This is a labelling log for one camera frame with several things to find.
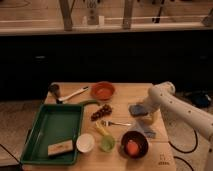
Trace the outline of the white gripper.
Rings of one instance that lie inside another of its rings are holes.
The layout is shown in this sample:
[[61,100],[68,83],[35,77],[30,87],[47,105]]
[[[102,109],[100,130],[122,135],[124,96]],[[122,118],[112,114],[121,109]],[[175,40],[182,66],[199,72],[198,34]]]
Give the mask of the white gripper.
[[140,114],[144,116],[142,120],[149,125],[152,125],[157,119],[156,111],[160,108],[160,105],[154,102],[151,98],[147,97],[139,103]]

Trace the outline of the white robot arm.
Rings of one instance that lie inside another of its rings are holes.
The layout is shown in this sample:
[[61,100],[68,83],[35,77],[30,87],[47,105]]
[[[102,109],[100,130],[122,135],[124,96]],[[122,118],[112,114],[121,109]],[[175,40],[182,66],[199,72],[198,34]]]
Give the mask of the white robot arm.
[[165,107],[208,140],[210,147],[204,171],[213,171],[213,115],[179,100],[174,96],[175,91],[174,84],[169,81],[152,85],[141,104],[148,113],[154,113],[159,108]]

